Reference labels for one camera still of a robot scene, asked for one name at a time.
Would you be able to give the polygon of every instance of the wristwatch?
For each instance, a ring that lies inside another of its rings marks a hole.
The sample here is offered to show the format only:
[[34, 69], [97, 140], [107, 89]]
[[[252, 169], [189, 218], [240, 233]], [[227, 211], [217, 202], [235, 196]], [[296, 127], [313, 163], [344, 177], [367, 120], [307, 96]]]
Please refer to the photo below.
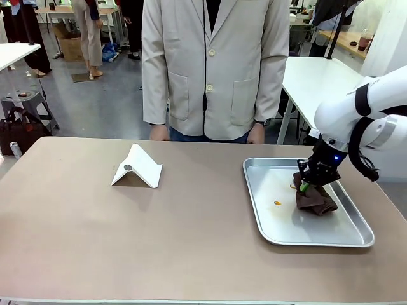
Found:
[[264, 121], [264, 122], [260, 122], [260, 121], [254, 120], [254, 122], [257, 123], [257, 124], [262, 124], [264, 127], [269, 127], [269, 126], [270, 126], [270, 123], [272, 122], [272, 119], [267, 119], [267, 120]]

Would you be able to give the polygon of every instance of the cardboard box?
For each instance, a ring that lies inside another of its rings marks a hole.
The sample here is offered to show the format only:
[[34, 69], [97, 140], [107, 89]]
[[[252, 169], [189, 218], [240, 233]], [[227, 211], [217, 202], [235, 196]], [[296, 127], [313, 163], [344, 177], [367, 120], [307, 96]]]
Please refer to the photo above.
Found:
[[55, 25], [53, 32], [58, 38], [66, 62], [82, 62], [85, 60], [82, 54], [80, 34], [69, 32], [64, 22]]

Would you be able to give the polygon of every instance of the dark brown towel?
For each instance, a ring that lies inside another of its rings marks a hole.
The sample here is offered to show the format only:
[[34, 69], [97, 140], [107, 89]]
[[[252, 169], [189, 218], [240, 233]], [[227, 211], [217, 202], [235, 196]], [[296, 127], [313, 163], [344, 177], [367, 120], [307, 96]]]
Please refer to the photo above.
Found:
[[295, 173], [294, 185], [297, 189], [295, 195], [297, 201], [297, 207], [300, 210], [306, 210], [323, 216], [328, 212], [334, 212], [338, 209], [336, 203], [332, 200], [325, 189], [322, 186], [308, 186], [305, 193], [300, 192], [300, 186], [302, 185], [302, 179], [300, 173]]

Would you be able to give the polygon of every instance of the black shirt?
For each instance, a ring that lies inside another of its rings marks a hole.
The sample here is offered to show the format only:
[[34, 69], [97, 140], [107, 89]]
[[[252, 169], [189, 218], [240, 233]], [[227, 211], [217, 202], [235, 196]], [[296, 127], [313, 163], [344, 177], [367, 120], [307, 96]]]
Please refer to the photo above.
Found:
[[215, 28], [217, 14], [219, 13], [219, 7], [221, 6], [222, 0], [206, 0], [206, 5], [208, 7], [210, 29], [212, 32]]

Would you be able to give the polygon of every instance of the metal tray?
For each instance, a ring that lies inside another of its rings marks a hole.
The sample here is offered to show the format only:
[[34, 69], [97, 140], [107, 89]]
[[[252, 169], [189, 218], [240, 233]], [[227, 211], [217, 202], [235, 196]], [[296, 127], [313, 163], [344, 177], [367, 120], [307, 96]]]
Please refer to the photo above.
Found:
[[298, 172], [296, 160], [250, 158], [243, 163], [261, 235], [277, 245], [372, 246], [375, 235], [339, 182], [324, 187], [338, 205], [337, 211], [319, 217], [297, 209], [296, 190], [290, 188]]

